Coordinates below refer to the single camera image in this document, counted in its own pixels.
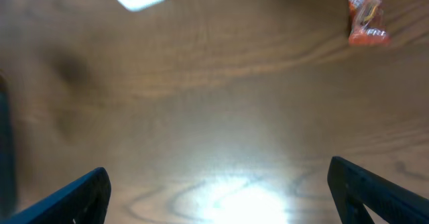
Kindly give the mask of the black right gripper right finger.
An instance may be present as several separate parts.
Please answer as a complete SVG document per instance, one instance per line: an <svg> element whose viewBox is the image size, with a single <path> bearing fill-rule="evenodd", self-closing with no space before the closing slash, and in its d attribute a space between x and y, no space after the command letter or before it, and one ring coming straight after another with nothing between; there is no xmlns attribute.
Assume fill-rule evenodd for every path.
<svg viewBox="0 0 429 224"><path fill-rule="evenodd" d="M428 199L342 157L332 157L327 181L343 223L373 224L367 209L388 223L428 222Z"/></svg>

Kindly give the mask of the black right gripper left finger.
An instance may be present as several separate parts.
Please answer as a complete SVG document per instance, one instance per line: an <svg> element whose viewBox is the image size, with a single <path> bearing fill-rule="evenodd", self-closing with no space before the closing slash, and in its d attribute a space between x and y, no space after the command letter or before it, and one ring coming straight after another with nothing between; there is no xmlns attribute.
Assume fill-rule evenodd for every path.
<svg viewBox="0 0 429 224"><path fill-rule="evenodd" d="M111 182L103 167L95 168L2 224L103 224Z"/></svg>

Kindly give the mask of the orange snack bar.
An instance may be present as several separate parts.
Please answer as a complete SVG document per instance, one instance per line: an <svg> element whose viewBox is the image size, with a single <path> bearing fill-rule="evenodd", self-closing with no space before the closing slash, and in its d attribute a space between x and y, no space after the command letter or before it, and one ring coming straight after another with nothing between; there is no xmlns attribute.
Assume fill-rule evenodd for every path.
<svg viewBox="0 0 429 224"><path fill-rule="evenodd" d="M382 0L348 0L351 20L349 44L375 46L390 40L383 23Z"/></svg>

